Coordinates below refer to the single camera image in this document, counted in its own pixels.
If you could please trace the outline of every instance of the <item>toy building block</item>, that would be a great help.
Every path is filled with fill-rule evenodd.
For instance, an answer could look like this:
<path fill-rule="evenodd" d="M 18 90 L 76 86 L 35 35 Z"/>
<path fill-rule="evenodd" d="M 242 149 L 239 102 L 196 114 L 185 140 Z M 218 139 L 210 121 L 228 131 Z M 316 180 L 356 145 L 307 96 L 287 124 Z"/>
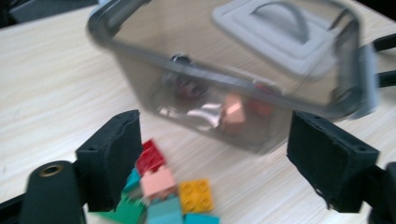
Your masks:
<path fill-rule="evenodd" d="M 238 134 L 245 121 L 246 116 L 241 96 L 234 93 L 228 94 L 221 111 L 221 130 L 227 134 Z"/>
<path fill-rule="evenodd" d="M 120 223 L 142 224 L 145 221 L 145 205 L 140 200 L 129 200 L 126 195 L 123 195 L 115 211 L 97 214 Z"/>
<path fill-rule="evenodd" d="M 212 217 L 202 214 L 188 213 L 184 220 L 184 224 L 220 224 L 218 217 Z"/>
<path fill-rule="evenodd" d="M 269 116 L 274 110 L 271 105 L 255 99 L 250 99 L 247 102 L 247 108 L 261 116 Z"/>
<path fill-rule="evenodd" d="M 181 182 L 178 187 L 183 214 L 213 210 L 212 194 L 207 179 Z"/>
<path fill-rule="evenodd" d="M 143 152 L 136 162 L 136 169 L 140 175 L 145 172 L 156 172 L 166 161 L 152 139 L 143 144 Z"/>
<path fill-rule="evenodd" d="M 148 224 L 183 224 L 183 215 L 178 197 L 170 196 L 166 201 L 153 203 L 148 208 Z"/>
<path fill-rule="evenodd" d="M 140 186 L 145 200 L 151 202 L 159 198 L 165 199 L 169 194 L 177 193 L 177 183 L 171 170 L 162 166 L 157 172 L 147 171 L 140 179 Z"/>
<path fill-rule="evenodd" d="M 135 189 L 139 185 L 139 181 L 140 181 L 140 175 L 137 172 L 136 168 L 134 168 L 131 174 L 128 176 L 125 188 L 122 190 L 122 192 L 127 193 Z"/>

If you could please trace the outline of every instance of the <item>plastic storage box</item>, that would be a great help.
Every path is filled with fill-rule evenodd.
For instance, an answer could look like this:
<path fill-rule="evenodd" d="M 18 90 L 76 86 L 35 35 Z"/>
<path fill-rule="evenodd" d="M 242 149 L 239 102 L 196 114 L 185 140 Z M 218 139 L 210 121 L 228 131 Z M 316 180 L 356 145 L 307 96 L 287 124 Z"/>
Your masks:
<path fill-rule="evenodd" d="M 292 109 L 375 107 L 372 51 L 334 1 L 114 0 L 88 28 L 146 109 L 255 152 L 286 140 Z"/>

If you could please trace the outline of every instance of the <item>wooden table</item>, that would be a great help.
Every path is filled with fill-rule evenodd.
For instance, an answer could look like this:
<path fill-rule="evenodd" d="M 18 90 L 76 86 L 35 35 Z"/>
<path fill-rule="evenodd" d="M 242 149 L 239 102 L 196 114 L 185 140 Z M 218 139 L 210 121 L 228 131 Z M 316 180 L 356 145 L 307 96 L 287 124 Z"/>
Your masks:
<path fill-rule="evenodd" d="M 353 7 L 363 20 L 363 42 L 396 32 L 395 23 Z M 286 146 L 252 155 L 145 111 L 112 54 L 89 39 L 91 11 L 0 30 L 0 202 L 23 193 L 36 167 L 74 161 L 74 151 L 106 121 L 137 108 L 143 140 L 155 138 L 178 181 L 210 178 L 214 214 L 223 224 L 366 222 L 367 205 L 360 214 L 328 211 L 286 158 Z M 395 59 L 395 50 L 384 52 L 380 70 L 395 69 Z M 396 161 L 396 87 L 380 94 L 374 114 L 337 125 L 381 150 L 384 167 Z M 88 220 L 107 223 L 93 215 Z"/>

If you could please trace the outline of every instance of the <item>light blue lego brick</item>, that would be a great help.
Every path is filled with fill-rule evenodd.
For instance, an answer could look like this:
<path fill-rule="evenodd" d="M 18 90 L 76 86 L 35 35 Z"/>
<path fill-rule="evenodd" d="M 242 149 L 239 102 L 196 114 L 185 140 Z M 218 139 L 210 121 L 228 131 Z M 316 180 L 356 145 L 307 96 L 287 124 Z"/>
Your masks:
<path fill-rule="evenodd" d="M 131 172 L 131 174 L 128 176 L 128 180 L 126 182 L 125 188 L 122 190 L 122 192 L 127 193 L 134 188 L 136 188 L 139 185 L 140 181 L 140 175 L 137 172 L 136 168 L 134 168 Z"/>
<path fill-rule="evenodd" d="M 166 201 L 152 203 L 148 208 L 148 224 L 183 224 L 178 197 L 168 197 Z"/>
<path fill-rule="evenodd" d="M 220 219 L 218 217 L 212 217 L 202 214 L 188 213 L 184 224 L 220 224 Z"/>

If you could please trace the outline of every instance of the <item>green lego brick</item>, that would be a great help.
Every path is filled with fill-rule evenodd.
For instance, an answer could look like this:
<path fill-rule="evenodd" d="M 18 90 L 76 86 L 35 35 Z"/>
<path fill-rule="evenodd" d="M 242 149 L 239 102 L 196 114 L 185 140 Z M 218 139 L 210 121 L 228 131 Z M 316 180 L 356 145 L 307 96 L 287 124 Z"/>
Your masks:
<path fill-rule="evenodd" d="M 127 196 L 122 196 L 117 209 L 112 212 L 98 212 L 102 217 L 124 224 L 144 223 L 142 216 L 145 213 L 145 205 L 140 200 L 129 200 Z"/>
<path fill-rule="evenodd" d="M 184 224 L 220 224 L 218 217 L 212 217 L 202 214 L 188 213 Z"/>
<path fill-rule="evenodd" d="M 148 224 L 183 224 L 178 197 L 168 197 L 166 201 L 153 202 L 148 208 Z"/>
<path fill-rule="evenodd" d="M 140 181 L 140 174 L 137 172 L 136 168 L 134 168 L 131 174 L 128 176 L 128 180 L 122 192 L 127 193 L 133 190 L 139 185 L 139 181 Z"/>

